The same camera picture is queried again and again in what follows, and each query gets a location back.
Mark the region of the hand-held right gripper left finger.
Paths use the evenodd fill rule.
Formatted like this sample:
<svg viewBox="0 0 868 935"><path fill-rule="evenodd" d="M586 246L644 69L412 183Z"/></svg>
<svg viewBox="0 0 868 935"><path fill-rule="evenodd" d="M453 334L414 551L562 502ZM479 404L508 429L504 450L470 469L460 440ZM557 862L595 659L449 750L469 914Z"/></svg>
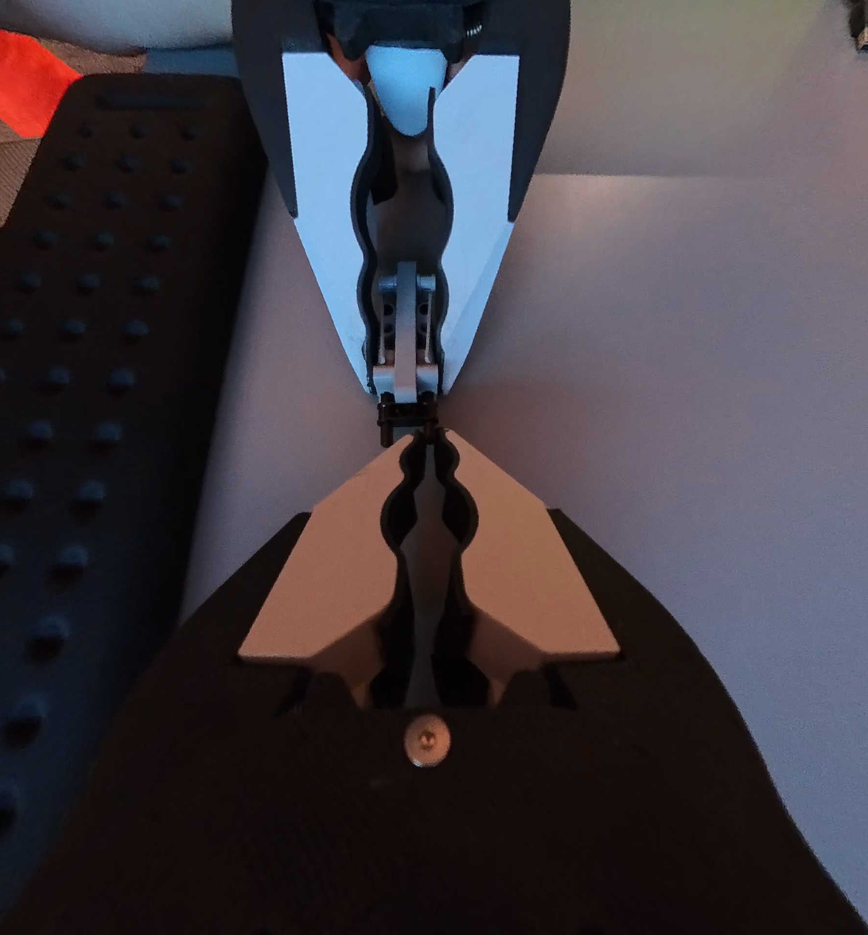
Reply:
<svg viewBox="0 0 868 935"><path fill-rule="evenodd" d="M340 676L358 704L399 707L415 660L401 546L417 521L424 436L382 451L311 511L239 649L254 664Z"/></svg>

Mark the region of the orange fabric piece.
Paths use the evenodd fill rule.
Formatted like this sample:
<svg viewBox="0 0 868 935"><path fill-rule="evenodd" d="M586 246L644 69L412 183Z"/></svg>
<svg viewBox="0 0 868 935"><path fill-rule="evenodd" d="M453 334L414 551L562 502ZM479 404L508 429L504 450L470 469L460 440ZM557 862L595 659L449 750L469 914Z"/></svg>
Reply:
<svg viewBox="0 0 868 935"><path fill-rule="evenodd" d="M39 41L0 29L0 120L24 138L46 134L81 74Z"/></svg>

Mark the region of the grey brick assembly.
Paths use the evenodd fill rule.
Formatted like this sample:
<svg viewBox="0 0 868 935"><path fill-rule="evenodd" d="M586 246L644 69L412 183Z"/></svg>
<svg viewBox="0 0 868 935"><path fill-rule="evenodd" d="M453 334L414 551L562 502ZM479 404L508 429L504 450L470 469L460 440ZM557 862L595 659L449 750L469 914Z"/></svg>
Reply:
<svg viewBox="0 0 868 935"><path fill-rule="evenodd" d="M437 393L434 312L437 282L415 262L399 262L395 273L378 282L381 319L372 383L378 396L389 393L398 404L415 404Z"/></svg>

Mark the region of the black studded mat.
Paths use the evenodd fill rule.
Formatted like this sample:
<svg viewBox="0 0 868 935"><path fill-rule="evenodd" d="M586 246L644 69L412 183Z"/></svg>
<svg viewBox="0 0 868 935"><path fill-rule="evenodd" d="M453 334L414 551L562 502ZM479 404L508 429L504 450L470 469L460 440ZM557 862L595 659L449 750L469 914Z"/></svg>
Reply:
<svg viewBox="0 0 868 935"><path fill-rule="evenodd" d="M88 76L0 231L0 919L177 623L265 169L237 78Z"/></svg>

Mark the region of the black connector pin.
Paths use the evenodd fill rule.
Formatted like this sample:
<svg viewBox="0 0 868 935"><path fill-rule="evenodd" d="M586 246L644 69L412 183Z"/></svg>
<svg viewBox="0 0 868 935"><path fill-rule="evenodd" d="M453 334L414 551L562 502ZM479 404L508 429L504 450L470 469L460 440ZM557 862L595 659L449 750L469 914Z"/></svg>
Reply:
<svg viewBox="0 0 868 935"><path fill-rule="evenodd" d="M421 392L414 402L398 402L392 392L380 394L377 426L381 448L393 446L398 428L419 430L426 443L432 444L438 425L438 395L435 392Z"/></svg>

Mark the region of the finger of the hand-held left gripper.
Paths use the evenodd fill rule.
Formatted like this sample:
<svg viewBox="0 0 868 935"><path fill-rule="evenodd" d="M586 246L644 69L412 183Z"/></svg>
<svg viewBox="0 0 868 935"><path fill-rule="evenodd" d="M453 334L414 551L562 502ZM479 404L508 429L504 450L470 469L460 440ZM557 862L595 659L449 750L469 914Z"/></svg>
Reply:
<svg viewBox="0 0 868 935"><path fill-rule="evenodd" d="M362 387L372 381L378 338L367 228L378 106L327 53L282 55L295 225L344 352Z"/></svg>
<svg viewBox="0 0 868 935"><path fill-rule="evenodd" d="M441 255L447 300L440 324L441 391L471 350L510 240L508 217L519 58L474 55L433 105L433 147L453 209Z"/></svg>

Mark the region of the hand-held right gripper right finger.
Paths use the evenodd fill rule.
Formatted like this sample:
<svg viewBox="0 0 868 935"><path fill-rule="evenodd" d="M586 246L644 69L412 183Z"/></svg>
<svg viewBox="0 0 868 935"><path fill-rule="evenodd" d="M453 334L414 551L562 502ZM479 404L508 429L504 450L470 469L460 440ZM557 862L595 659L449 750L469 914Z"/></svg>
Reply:
<svg viewBox="0 0 868 935"><path fill-rule="evenodd" d="M434 453L455 539L432 650L440 699L496 705L522 672L618 658L545 503L452 430L438 431Z"/></svg>

